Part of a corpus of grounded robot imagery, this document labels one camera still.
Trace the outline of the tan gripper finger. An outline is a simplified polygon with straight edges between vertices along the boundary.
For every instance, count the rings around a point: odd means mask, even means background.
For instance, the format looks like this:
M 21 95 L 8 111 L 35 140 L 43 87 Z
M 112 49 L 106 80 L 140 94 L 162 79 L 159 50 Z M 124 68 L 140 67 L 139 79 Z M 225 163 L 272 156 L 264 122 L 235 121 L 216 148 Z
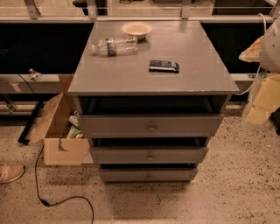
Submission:
M 244 109 L 244 122 L 262 125 L 280 108 L 280 74 L 272 74 L 253 81 L 248 104 Z
M 259 62 L 262 41 L 263 41 L 263 36 L 258 38 L 249 48 L 247 48 L 245 51 L 243 51 L 239 55 L 239 60 L 242 60 L 245 62 Z

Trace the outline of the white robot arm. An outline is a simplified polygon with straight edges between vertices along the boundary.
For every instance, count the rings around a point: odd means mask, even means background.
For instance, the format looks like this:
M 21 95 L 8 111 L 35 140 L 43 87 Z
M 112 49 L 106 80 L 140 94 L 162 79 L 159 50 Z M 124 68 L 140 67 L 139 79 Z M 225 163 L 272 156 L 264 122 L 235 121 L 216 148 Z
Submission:
M 269 72 L 266 78 L 256 78 L 249 91 L 248 104 L 243 111 L 245 123 L 262 125 L 280 108 L 280 17 L 239 59 L 259 62 Z

